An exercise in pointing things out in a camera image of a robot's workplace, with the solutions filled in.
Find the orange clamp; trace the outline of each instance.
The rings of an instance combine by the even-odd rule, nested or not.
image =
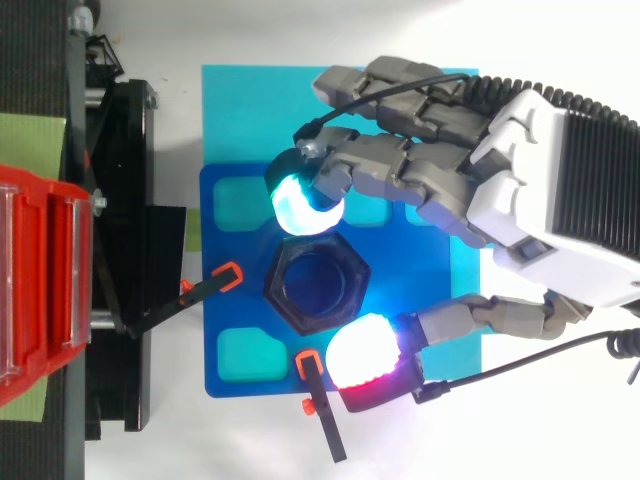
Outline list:
[[[222,292],[222,293],[228,292],[232,288],[237,287],[238,285],[240,285],[242,283],[242,280],[244,280],[244,277],[242,275],[242,269],[240,268],[240,266],[236,262],[227,262],[224,265],[216,268],[213,272],[211,272],[211,276],[215,277],[219,273],[224,272],[225,270],[227,270],[229,268],[231,270],[233,270],[233,273],[236,274],[236,279],[233,282],[231,282],[229,285],[226,285],[225,287],[222,287],[220,289],[220,292]]]
[[[316,405],[313,403],[313,400],[310,398],[305,398],[302,401],[302,410],[307,416],[311,416],[316,413]]]
[[[322,367],[322,362],[320,361],[320,355],[318,355],[318,352],[316,350],[313,350],[312,348],[303,350],[298,355],[296,355],[296,367],[298,368],[298,374],[300,374],[300,378],[304,381],[307,380],[307,375],[306,373],[304,373],[304,368],[302,368],[302,360],[307,357],[313,357],[315,359],[320,375],[322,375],[324,372],[324,368]]]
[[[182,286],[182,293],[189,293],[195,287],[189,280],[180,280],[180,285]]]

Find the white table surface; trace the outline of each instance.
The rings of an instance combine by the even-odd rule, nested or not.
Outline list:
[[[381,54],[541,81],[640,118],[639,4],[634,0],[103,0],[127,77],[160,94],[155,201],[197,208],[203,64],[362,65]],[[199,254],[185,275],[200,277]],[[540,289],[482,259],[482,292]],[[596,311],[563,340],[640,326]],[[483,340],[483,367],[551,346]],[[304,395],[213,399],[204,391],[202,310],[154,330],[152,414],[144,431],[103,423],[87,444],[88,480],[601,479],[637,477],[640,385],[603,342],[416,406],[401,398],[349,414],[331,394],[349,456],[331,462]]]

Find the metal rod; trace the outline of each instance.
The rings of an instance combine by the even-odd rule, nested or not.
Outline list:
[[[100,108],[104,92],[104,88],[87,88],[84,91],[84,106],[86,108]]]
[[[91,312],[91,329],[92,330],[112,330],[116,326],[109,310],[93,310]]]

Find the black metal bracket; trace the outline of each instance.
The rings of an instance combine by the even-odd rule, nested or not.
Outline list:
[[[87,88],[106,88],[124,73],[106,35],[87,39]]]
[[[93,330],[86,349],[87,440],[100,438],[101,420],[129,432],[149,421],[151,333],[126,331],[180,295],[186,209],[151,205],[152,93],[144,80],[112,81],[100,108],[86,110],[85,180],[107,201],[95,220],[93,308],[115,327]]]

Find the black heat sink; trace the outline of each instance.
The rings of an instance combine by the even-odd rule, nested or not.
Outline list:
[[[640,261],[640,134],[569,112],[553,233]]]

